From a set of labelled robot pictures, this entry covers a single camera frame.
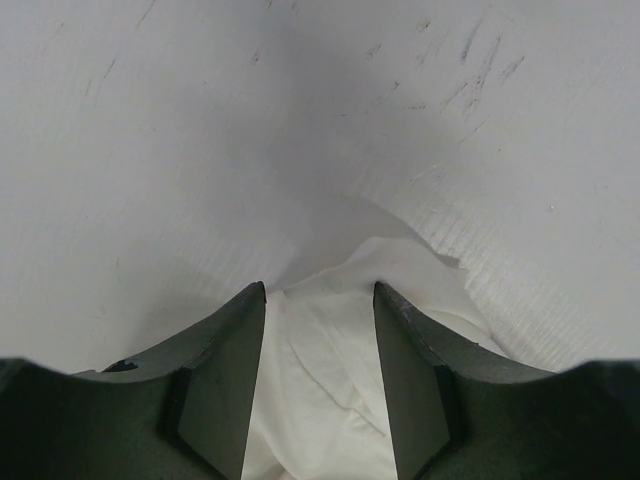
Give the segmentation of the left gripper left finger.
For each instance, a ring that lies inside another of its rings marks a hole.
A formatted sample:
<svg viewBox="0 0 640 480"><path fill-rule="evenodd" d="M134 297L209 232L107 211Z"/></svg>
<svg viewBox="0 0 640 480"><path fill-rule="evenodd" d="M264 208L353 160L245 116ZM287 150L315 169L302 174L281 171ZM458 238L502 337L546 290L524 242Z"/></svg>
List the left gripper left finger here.
<svg viewBox="0 0 640 480"><path fill-rule="evenodd" d="M238 479L266 311L248 285L214 314L103 371L1 363L5 479Z"/></svg>

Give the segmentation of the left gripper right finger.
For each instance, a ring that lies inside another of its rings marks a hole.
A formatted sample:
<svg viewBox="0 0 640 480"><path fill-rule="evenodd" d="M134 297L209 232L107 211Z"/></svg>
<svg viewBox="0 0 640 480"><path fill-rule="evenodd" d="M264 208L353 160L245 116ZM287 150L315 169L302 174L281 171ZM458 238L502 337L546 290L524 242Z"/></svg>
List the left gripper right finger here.
<svg viewBox="0 0 640 480"><path fill-rule="evenodd" d="M401 479L635 479L639 364L552 373L495 354L377 283L373 312Z"/></svg>

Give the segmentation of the cream white t shirt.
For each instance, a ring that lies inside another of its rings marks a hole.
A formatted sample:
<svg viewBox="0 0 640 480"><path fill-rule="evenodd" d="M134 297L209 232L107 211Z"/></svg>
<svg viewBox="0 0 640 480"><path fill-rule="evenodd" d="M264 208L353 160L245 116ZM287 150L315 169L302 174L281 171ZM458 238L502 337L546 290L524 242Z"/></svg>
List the cream white t shirt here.
<svg viewBox="0 0 640 480"><path fill-rule="evenodd" d="M372 237L342 264L269 290L243 477L394 478L374 286L497 351L465 278L420 243Z"/></svg>

